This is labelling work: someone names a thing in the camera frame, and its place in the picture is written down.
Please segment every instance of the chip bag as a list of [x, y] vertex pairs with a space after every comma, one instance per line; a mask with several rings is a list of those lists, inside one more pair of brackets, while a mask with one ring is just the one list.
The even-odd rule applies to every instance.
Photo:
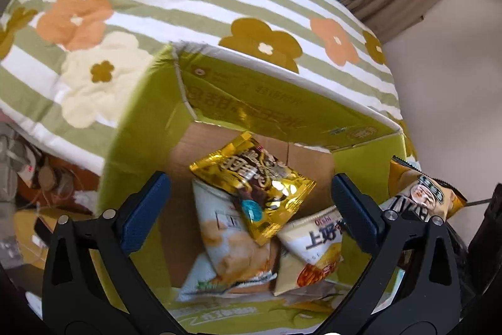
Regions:
[[274, 295], [315, 284], [332, 272], [330, 268], [321, 270], [308, 264], [283, 246], [280, 250], [279, 272], [275, 281]]
[[187, 302], [200, 297], [237, 297], [246, 295], [245, 289], [259, 288], [260, 284], [262, 284], [260, 280], [249, 280], [229, 286], [214, 270], [207, 253], [203, 252], [195, 260], [176, 301]]
[[446, 220], [467, 202], [450, 184], [428, 177], [397, 157], [391, 160], [388, 192], [391, 198], [380, 205], [382, 210], [411, 210], [423, 221], [434, 215]]
[[282, 244], [303, 261], [318, 270], [335, 270], [341, 256], [342, 217], [336, 206], [292, 221], [277, 236]]
[[220, 286], [272, 280], [270, 243], [258, 246], [251, 238], [232, 197], [198, 178], [192, 184], [202, 241]]
[[249, 132], [191, 164], [190, 170], [240, 198], [249, 232], [261, 246], [298, 211], [315, 186], [268, 153]]

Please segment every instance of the white flower pattern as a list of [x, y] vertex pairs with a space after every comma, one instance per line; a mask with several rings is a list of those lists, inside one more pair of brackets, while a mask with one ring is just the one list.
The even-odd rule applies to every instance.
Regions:
[[117, 123], [152, 59], [133, 35], [118, 31], [93, 48], [69, 52], [61, 75], [70, 88], [61, 103], [65, 120], [75, 128], [89, 127], [99, 115]]

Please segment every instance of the gold snack bag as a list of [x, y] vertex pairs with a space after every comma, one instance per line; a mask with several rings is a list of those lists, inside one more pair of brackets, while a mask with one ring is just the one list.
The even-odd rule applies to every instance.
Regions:
[[240, 198], [249, 232], [260, 246], [287, 223], [315, 186], [267, 152], [249, 132], [194, 162], [190, 170]]
[[391, 160], [388, 192], [391, 198], [380, 205], [382, 210], [412, 210], [424, 221], [434, 215], [446, 220], [467, 202], [453, 186], [428, 177], [397, 157]]

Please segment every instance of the floral bedsheet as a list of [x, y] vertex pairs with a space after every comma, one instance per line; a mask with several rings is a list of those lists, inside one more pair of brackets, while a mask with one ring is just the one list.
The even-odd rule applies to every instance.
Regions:
[[12, 0], [0, 20], [0, 108], [101, 174], [137, 81], [179, 42], [283, 67], [404, 127], [382, 45], [335, 0]]

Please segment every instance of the phone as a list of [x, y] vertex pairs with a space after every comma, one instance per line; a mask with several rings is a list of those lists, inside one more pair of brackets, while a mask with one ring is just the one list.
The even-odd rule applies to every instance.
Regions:
[[37, 217], [34, 226], [35, 234], [49, 247], [51, 244], [52, 230], [41, 217]]

